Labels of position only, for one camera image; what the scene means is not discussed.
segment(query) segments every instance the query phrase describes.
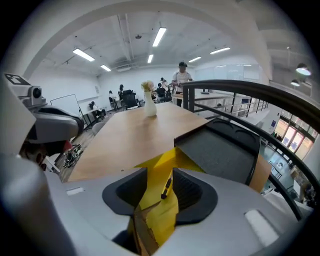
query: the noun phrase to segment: white vase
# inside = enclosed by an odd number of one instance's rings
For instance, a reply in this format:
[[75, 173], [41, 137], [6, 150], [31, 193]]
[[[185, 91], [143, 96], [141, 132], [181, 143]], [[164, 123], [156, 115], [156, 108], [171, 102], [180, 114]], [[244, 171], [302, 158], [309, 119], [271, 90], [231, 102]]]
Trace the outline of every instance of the white vase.
[[157, 114], [157, 107], [151, 98], [151, 92], [144, 92], [145, 105], [144, 113], [147, 117], [153, 117]]

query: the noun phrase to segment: whiteboard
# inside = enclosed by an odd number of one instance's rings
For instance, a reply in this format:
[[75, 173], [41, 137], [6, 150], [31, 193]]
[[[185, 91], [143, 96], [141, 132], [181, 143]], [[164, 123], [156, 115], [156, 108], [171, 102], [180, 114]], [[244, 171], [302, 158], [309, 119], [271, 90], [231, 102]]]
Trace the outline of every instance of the whiteboard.
[[75, 94], [56, 98], [50, 101], [52, 106], [67, 111], [75, 116], [79, 116], [79, 105]]

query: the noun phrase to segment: yellow cloth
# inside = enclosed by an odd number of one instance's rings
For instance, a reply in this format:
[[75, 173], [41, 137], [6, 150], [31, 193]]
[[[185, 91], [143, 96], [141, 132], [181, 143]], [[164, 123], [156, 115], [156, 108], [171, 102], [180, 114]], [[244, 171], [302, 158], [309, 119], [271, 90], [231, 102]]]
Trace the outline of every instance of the yellow cloth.
[[161, 201], [146, 216], [146, 223], [152, 229], [156, 242], [161, 246], [174, 232], [176, 215], [179, 211], [178, 199], [172, 190], [174, 180], [171, 182], [167, 198], [161, 199], [161, 193], [172, 169], [178, 167], [197, 172], [203, 172], [203, 170], [177, 147], [135, 167], [148, 169], [147, 188], [139, 203], [141, 210]]

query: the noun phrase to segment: white ceiling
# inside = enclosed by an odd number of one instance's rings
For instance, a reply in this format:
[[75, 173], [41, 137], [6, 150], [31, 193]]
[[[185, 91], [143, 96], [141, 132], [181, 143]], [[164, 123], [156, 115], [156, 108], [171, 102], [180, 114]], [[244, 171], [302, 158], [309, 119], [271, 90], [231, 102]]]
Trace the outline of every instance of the white ceiling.
[[[266, 42], [273, 70], [277, 71], [273, 72], [276, 74], [273, 76], [274, 82], [283, 84], [280, 74], [285, 72], [284, 85], [290, 87], [290, 80], [296, 78], [296, 66], [301, 62], [316, 70], [305, 39], [272, 1], [234, 2], [253, 17]], [[160, 26], [167, 28], [167, 31], [159, 46], [152, 47]], [[142, 36], [141, 39], [136, 39], [137, 35]], [[113, 70], [124, 65], [133, 68], [167, 66], [201, 56], [200, 60], [191, 64], [197, 66], [213, 60], [216, 56], [209, 53], [225, 46], [231, 47], [228, 55], [248, 54], [239, 42], [202, 21], [169, 12], [132, 12], [104, 18], [81, 28], [55, 47], [42, 64], [98, 76], [105, 73], [100, 65]], [[95, 61], [89, 62], [75, 55], [72, 52], [75, 48], [85, 51]], [[154, 54], [151, 64], [147, 64], [149, 54]]]
[[[167, 31], [159, 46], [152, 47], [160, 24]], [[213, 59], [210, 52], [225, 46], [231, 47], [230, 52], [241, 49], [229, 36], [204, 22], [168, 12], [134, 12], [127, 17], [104, 18], [78, 30], [55, 47], [42, 64], [99, 75], [105, 72], [100, 65], [111, 69], [127, 64], [178, 65], [180, 61], [202, 56], [193, 63], [199, 65]], [[75, 55], [75, 48], [85, 51], [95, 61]], [[147, 64], [149, 54], [154, 54], [151, 64]]]
[[309, 66], [314, 64], [313, 56], [303, 35], [273, 1], [236, 1], [253, 16], [266, 41], [274, 67], [295, 70], [300, 62]]

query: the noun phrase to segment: wooden table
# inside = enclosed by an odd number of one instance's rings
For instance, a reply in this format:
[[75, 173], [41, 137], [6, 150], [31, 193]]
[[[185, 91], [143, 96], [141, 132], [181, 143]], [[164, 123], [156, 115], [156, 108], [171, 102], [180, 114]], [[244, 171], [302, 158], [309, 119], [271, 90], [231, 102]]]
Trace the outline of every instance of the wooden table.
[[144, 108], [116, 113], [84, 150], [68, 181], [116, 174], [174, 147], [174, 138], [208, 122], [171, 103], [156, 104], [157, 115]]

